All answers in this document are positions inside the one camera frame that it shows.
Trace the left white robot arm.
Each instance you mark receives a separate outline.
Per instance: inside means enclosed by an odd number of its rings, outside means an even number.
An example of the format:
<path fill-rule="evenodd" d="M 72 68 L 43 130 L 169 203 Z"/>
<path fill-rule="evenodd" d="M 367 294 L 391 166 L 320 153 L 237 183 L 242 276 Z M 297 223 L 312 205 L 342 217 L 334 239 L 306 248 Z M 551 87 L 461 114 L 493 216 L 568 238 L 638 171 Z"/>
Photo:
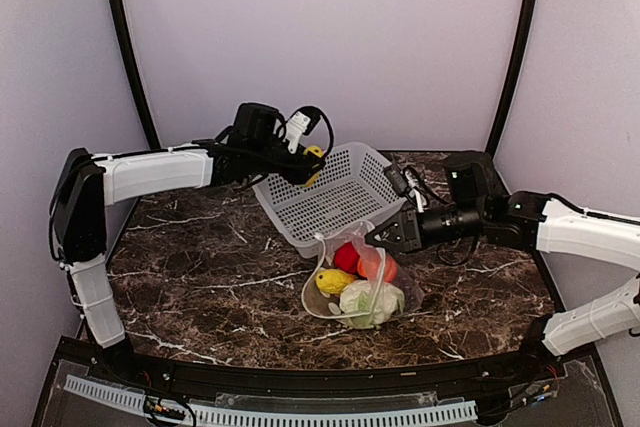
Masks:
<path fill-rule="evenodd" d="M 290 117 L 260 103 L 243 103 L 232 125 L 213 139 L 119 154 L 72 150 L 49 206 L 48 246 L 71 285 L 90 334 L 106 349 L 103 368 L 120 383 L 141 374 L 140 359 L 124 346 L 127 336 L 106 270 L 106 209 L 119 202 L 180 189 L 253 186 L 272 174 L 302 186 L 326 163 L 329 148 L 306 147 L 303 137 L 329 121 L 318 107 Z"/>

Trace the clear zip top bag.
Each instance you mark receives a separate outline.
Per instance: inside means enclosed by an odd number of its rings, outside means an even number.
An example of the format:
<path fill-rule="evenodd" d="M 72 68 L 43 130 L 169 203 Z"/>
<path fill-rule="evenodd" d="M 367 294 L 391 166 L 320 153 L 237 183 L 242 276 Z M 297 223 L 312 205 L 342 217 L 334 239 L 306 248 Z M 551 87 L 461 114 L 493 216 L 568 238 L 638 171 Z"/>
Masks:
<path fill-rule="evenodd" d="M 308 314 L 352 329 L 378 329 L 421 306 L 425 292 L 417 281 L 387 250 L 365 242 L 373 229 L 362 220 L 330 235 L 314 234 L 317 264 L 300 294 Z"/>

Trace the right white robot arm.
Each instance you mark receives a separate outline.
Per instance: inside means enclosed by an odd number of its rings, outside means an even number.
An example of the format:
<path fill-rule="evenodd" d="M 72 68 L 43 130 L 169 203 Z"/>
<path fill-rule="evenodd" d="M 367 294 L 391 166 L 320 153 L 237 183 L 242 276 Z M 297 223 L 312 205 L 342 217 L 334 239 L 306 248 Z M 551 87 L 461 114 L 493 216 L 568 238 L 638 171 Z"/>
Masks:
<path fill-rule="evenodd" d="M 563 253 L 639 268 L 639 220 L 579 207 L 555 193 L 507 194 L 491 156 L 456 152 L 442 163 L 449 203 L 419 211 L 406 202 L 366 236 L 367 244 L 412 253 L 466 237 L 524 252 Z M 639 334 L 639 280 L 566 312 L 534 319 L 510 360 L 521 381 L 578 347 L 620 332 Z"/>

